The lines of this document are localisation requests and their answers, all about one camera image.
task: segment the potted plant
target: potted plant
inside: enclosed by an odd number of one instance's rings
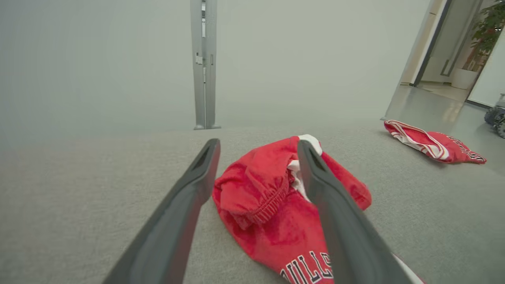
[[[468,89],[475,82],[489,54],[493,50],[494,44],[498,41],[501,29],[505,24],[505,1],[496,0],[496,4],[484,8],[480,11],[483,19],[473,26],[475,31],[472,39],[472,52],[463,65],[463,68],[456,68],[452,78],[452,86],[460,89]]]

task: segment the mobile robot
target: mobile robot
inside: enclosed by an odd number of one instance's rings
[[[487,124],[491,125],[501,138],[505,138],[505,93],[500,94],[500,99],[494,108],[489,109],[484,116]]]

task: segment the gray wall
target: gray wall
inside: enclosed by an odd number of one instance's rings
[[[187,0],[2,0],[0,150],[193,129]]]
[[[218,0],[216,123],[381,118],[430,0]]]

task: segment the doorway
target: doorway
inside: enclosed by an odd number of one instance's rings
[[[438,0],[433,6],[430,14],[438,16],[439,21],[434,24],[430,20],[434,16],[429,15],[419,43],[425,46],[426,55],[415,79],[408,84],[464,102],[501,33],[505,1]],[[428,43],[430,32],[432,39]],[[412,78],[409,70],[412,68],[406,69],[403,83]]]

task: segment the green leaves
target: green leaves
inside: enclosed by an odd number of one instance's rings
[[[480,11],[480,14],[484,15],[485,18],[473,26],[475,32],[472,39],[475,41],[471,47],[474,48],[474,52],[468,58],[468,64],[472,61],[476,61],[475,65],[485,64],[487,56],[493,50],[494,44],[505,26],[505,0],[496,0],[495,2],[496,4]]]

